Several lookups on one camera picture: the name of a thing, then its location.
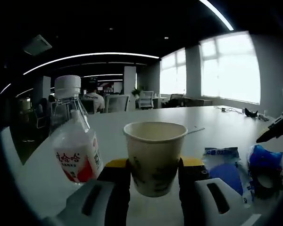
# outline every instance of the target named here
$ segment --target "bright window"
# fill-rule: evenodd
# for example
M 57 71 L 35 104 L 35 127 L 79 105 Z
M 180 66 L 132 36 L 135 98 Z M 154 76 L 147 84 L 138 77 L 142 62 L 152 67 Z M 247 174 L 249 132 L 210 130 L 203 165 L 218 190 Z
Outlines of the bright window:
M 260 72 L 248 32 L 200 42 L 201 95 L 260 104 Z
M 187 87 L 185 49 L 173 52 L 160 61 L 160 93 L 185 94 Z

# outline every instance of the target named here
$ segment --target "white bottle cap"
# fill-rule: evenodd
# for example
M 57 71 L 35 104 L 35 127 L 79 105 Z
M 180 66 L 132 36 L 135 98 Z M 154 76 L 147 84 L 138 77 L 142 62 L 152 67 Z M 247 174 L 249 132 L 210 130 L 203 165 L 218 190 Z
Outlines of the white bottle cap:
M 81 90 L 81 78 L 77 75 L 64 75 L 55 80 L 55 96 L 67 98 L 79 94 Z

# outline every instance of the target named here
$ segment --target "white paper cup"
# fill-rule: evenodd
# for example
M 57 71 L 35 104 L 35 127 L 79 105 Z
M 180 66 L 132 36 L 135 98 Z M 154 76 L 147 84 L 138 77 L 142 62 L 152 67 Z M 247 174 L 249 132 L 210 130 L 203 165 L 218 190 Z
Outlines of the white paper cup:
M 166 122 L 135 122 L 124 127 L 136 190 L 148 197 L 167 194 L 180 159 L 185 126 Z

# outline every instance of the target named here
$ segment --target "potted plant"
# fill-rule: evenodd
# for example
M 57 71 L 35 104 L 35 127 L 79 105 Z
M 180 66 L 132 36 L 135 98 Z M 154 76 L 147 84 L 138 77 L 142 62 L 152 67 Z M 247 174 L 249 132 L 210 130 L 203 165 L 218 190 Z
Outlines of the potted plant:
M 140 98 L 141 90 L 138 89 L 138 88 L 137 88 L 137 89 L 134 88 L 131 93 L 132 93 L 132 95 L 135 97 L 135 99 L 139 99 L 139 98 Z

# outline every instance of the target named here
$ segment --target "air vent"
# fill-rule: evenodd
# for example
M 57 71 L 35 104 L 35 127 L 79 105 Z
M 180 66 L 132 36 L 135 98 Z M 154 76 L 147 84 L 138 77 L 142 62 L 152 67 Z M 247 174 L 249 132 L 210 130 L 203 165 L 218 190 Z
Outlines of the air vent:
M 36 56 L 50 48 L 52 46 L 41 35 L 37 35 L 23 48 L 23 51 L 29 55 Z

